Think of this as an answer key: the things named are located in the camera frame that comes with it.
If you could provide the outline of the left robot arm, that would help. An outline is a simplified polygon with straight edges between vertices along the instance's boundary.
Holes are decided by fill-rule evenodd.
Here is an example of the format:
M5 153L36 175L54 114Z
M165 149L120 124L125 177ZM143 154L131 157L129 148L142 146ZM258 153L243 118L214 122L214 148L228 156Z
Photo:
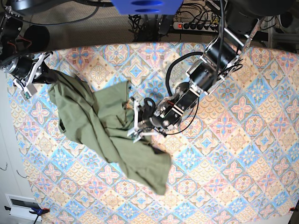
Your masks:
M134 102L133 132L143 136L166 135L166 131L176 129L185 112L199 105L200 96L210 95L229 73L241 68L241 55L250 46L265 17L283 14L293 3L292 0L221 0L218 36L203 52L188 53L169 66L165 77L168 97L157 105L150 98L144 99L143 106ZM195 55L200 58L186 72L189 81L171 91L172 69Z

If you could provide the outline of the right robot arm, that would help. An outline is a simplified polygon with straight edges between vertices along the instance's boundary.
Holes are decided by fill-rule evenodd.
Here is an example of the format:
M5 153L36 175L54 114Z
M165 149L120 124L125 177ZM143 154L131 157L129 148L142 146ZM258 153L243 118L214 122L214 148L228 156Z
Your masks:
M30 84L51 84L57 75L34 53L50 41L47 25L32 25L21 35L24 16L34 15L62 4L62 0L2 0L0 2L0 68L11 74L20 89Z

